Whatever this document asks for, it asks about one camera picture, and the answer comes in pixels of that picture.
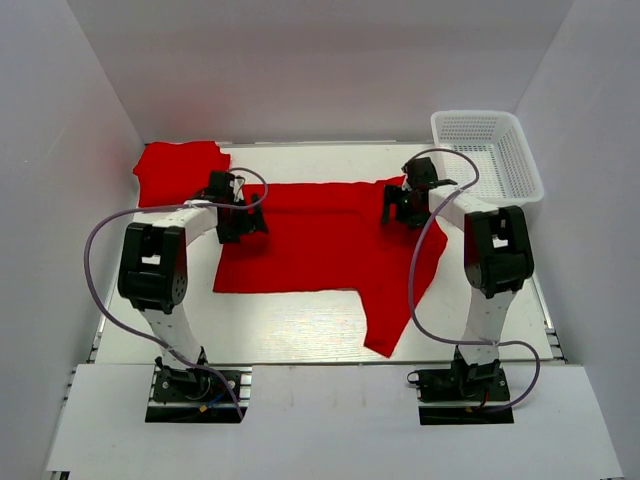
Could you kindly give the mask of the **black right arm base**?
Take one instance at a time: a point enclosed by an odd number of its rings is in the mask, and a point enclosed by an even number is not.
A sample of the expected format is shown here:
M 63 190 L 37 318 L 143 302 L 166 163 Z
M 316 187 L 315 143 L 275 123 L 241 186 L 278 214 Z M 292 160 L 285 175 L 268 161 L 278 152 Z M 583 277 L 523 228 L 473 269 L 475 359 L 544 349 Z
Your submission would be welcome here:
M 463 382 L 452 369 L 420 369 L 409 372 L 407 382 L 418 389 L 424 403 L 507 402 L 511 399 L 506 374 L 502 368 L 491 379 Z

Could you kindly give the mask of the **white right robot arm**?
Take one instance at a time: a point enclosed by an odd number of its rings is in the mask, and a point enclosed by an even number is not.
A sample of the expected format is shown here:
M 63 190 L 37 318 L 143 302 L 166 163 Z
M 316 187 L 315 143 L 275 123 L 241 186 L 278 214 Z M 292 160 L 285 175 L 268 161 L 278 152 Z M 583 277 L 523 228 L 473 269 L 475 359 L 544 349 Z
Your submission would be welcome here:
M 465 154 L 474 177 L 464 185 L 438 177 L 428 156 L 444 148 L 427 149 L 402 167 L 401 186 L 386 185 L 381 222 L 395 220 L 420 231 L 411 257 L 408 280 L 410 314 L 416 327 L 428 338 L 453 345 L 456 359 L 476 376 L 487 376 L 498 368 L 499 346 L 507 312 L 516 294 L 534 271 L 534 259 L 524 212 L 517 205 L 499 206 L 470 194 L 480 173 Z M 459 340 L 428 332 L 415 312 L 415 274 L 427 233 L 442 217 L 463 233 L 463 267 L 471 286 L 471 301 L 465 331 Z

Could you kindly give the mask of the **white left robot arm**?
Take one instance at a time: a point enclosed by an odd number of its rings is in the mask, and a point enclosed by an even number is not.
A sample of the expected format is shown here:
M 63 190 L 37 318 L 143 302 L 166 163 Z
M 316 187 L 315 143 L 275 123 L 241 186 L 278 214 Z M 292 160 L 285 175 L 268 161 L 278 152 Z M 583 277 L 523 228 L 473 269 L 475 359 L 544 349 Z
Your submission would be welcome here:
M 221 245 L 268 231 L 261 209 L 268 191 L 246 196 L 245 173 L 256 174 L 243 167 L 213 171 L 208 186 L 174 211 L 151 224 L 133 222 L 125 230 L 117 289 L 151 327 L 162 364 L 169 368 L 206 363 L 183 306 L 189 245 L 211 230 Z

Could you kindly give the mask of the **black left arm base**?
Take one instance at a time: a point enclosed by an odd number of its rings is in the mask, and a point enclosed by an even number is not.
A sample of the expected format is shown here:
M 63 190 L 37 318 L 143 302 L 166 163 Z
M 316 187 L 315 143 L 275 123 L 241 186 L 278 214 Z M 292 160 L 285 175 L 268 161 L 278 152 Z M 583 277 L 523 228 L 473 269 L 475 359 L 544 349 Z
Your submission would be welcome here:
M 240 393 L 241 371 L 221 370 L 221 380 L 211 372 L 199 369 L 178 370 L 166 366 L 161 357 L 155 359 L 155 378 L 151 399 L 158 403 L 231 402 L 229 389 Z

